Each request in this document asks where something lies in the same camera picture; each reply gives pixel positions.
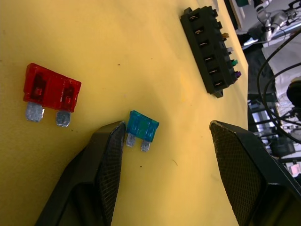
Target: blue fuse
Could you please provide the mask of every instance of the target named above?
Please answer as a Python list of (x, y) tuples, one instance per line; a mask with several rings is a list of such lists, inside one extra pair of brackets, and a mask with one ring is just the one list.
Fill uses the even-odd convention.
[(141, 151), (147, 152), (154, 139), (158, 126), (159, 122), (150, 119), (137, 111), (131, 111), (127, 125), (127, 146), (133, 147), (137, 137), (143, 140)]

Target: wire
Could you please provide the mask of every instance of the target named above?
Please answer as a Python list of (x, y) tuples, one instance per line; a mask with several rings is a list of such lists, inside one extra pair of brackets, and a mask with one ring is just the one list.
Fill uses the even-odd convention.
[[(284, 39), (271, 39), (270, 41), (276, 41), (276, 40), (279, 40), (279, 41), (284, 41)], [(265, 43), (269, 43), (270, 41), (257, 41), (257, 42), (253, 42), (252, 44), (249, 44), (249, 45), (247, 45), (247, 47), (249, 47), (249, 46), (251, 46), (251, 45), (254, 45), (254, 44), (260, 44), (260, 43), (262, 43), (262, 44), (265, 44)]]
[[(263, 101), (262, 99), (262, 94), (261, 94), (261, 90), (260, 90), (260, 76), (262, 74), (262, 71), (264, 69), (264, 67), (268, 64), (268, 62), (270, 61), (270, 59), (276, 55), (277, 52), (279, 52), (285, 45), (287, 45), (292, 39), (294, 39), (298, 34), (301, 33), (301, 29), (299, 29), (295, 34), (293, 34), (289, 39), (287, 39), (284, 43), (282, 43), (269, 57), (268, 59), (266, 59), (266, 61), (263, 63), (263, 65), (261, 66), (258, 74), (257, 74), (257, 79), (256, 79), (256, 83), (257, 83), (257, 90), (258, 90), (258, 94), (259, 94), (259, 99), (261, 100), (261, 102)], [(286, 133), (281, 127), (280, 125), (276, 122), (276, 120), (273, 118), (273, 116), (267, 111), (267, 113), (269, 114), (270, 118), (273, 120), (274, 125), (278, 128), (278, 130), (284, 135), (287, 136), (288, 138), (290, 138), (291, 140), (301, 144), (301, 141), (299, 141), (298, 139), (292, 137), (291, 135), (289, 135), (288, 133)]]
[(293, 13), (296, 13), (296, 17), (294, 19), (291, 19), (292, 18), (292, 14), (289, 15), (288, 13), (286, 13), (288, 17), (291, 17), (291, 18), (288, 19), (288, 20), (291, 20), (290, 22), (287, 20), (287, 22), (289, 23), (288, 25), (291, 25), (292, 23), (300, 21), (300, 18), (301, 18), (301, 16), (297, 16), (301, 12), (300, 10), (291, 10), (291, 11)]
[[(263, 91), (263, 100), (262, 100), (262, 103), (263, 103), (264, 107), (266, 108), (266, 111), (267, 111), (268, 116), (269, 116), (270, 119), (273, 121), (273, 123), (274, 123), (274, 125), (277, 127), (277, 129), (278, 129), (283, 135), (285, 135), (285, 136), (287, 136), (288, 138), (290, 138), (291, 140), (293, 140), (293, 141), (295, 141), (295, 142), (301, 144), (301, 141), (300, 141), (300, 140), (298, 140), (298, 139), (294, 138), (293, 136), (289, 135), (288, 133), (286, 133), (286, 132), (280, 127), (280, 125), (278, 124), (278, 122), (276, 121), (276, 119), (273, 118), (273, 116), (272, 116), (272, 114), (271, 114), (272, 111), (269, 109), (269, 107), (268, 107), (268, 105), (267, 105), (267, 102), (266, 102), (266, 93), (267, 93), (267, 90), (268, 90), (268, 86), (271, 84), (271, 82), (272, 82), (277, 76), (279, 76), (279, 75), (281, 75), (282, 73), (284, 73), (284, 72), (286, 72), (286, 71), (288, 71), (288, 70), (290, 70), (290, 69), (293, 69), (293, 68), (295, 68), (295, 67), (297, 67), (297, 66), (301, 66), (301, 63), (295, 64), (295, 65), (293, 65), (293, 66), (290, 66), (290, 67), (288, 67), (288, 68), (286, 68), (286, 69), (280, 71), (279, 73), (275, 74), (275, 75), (268, 81), (268, 83), (267, 83), (267, 85), (265, 86), (264, 91)], [(288, 121), (288, 122), (291, 123), (291, 124), (296, 124), (296, 125), (299, 124), (299, 123), (292, 122), (292, 121)]]
[(264, 87), (264, 91), (263, 91), (263, 98), (262, 98), (262, 103), (263, 105), (265, 106), (266, 111), (269, 112), (271, 115), (274, 115), (275, 118), (277, 118), (278, 120), (282, 120), (282, 121), (285, 121), (285, 122), (288, 122), (288, 123), (291, 123), (291, 124), (294, 124), (294, 125), (297, 125), (297, 126), (301, 126), (301, 123), (297, 123), (297, 122), (294, 122), (294, 121), (290, 121), (290, 120), (287, 120), (285, 119), (283, 116), (282, 117), (279, 117), (278, 115), (276, 115), (274, 112), (272, 112), (269, 108), (268, 108), (268, 104), (267, 104), (267, 99), (266, 99), (266, 95), (267, 95), (267, 90), (268, 90), (268, 87), (269, 85), (272, 83), (272, 81), (278, 77), (279, 75), (281, 75), (282, 73), (286, 72), (286, 71), (289, 71), (295, 67), (298, 67), (298, 66), (301, 66), (301, 62), (300, 63), (297, 63), (295, 65), (292, 65), (288, 68), (285, 68), (284, 70), (280, 71), (279, 73), (275, 74), (274, 76), (272, 76), (270, 78), (270, 80), (267, 82), (266, 86)]
[(281, 28), (279, 28), (279, 30), (282, 31), (282, 32), (284, 33), (284, 38), (283, 38), (283, 41), (284, 41), (285, 38), (286, 38), (286, 32), (285, 32), (285, 30), (283, 30), (283, 29), (281, 29)]

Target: black fuse holder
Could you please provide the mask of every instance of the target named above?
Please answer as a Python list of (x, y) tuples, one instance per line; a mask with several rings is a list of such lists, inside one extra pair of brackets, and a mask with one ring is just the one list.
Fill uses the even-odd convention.
[(241, 73), (233, 68), (217, 16), (211, 6), (194, 11), (187, 8), (181, 23), (207, 92), (220, 98), (222, 90), (237, 81)]

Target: red fuse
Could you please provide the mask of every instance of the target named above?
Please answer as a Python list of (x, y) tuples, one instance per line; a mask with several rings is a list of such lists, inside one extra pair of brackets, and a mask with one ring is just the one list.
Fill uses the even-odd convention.
[(29, 64), (26, 70), (24, 101), (28, 102), (26, 118), (39, 122), (43, 107), (59, 110), (56, 124), (67, 127), (79, 94), (81, 82), (55, 73), (45, 67)]

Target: blade fuse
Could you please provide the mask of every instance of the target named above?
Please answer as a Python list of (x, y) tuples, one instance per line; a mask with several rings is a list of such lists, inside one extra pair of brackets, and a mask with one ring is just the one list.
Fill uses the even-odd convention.
[(159, 122), (140, 114), (137, 111), (130, 112), (130, 119), (127, 125), (127, 146), (133, 147), (136, 137), (143, 140), (141, 150), (146, 152), (154, 139)]
[(28, 102), (27, 120), (39, 122), (43, 107), (59, 110), (56, 124), (67, 127), (77, 102), (81, 82), (53, 72), (45, 67), (29, 64), (26, 70), (24, 98)]

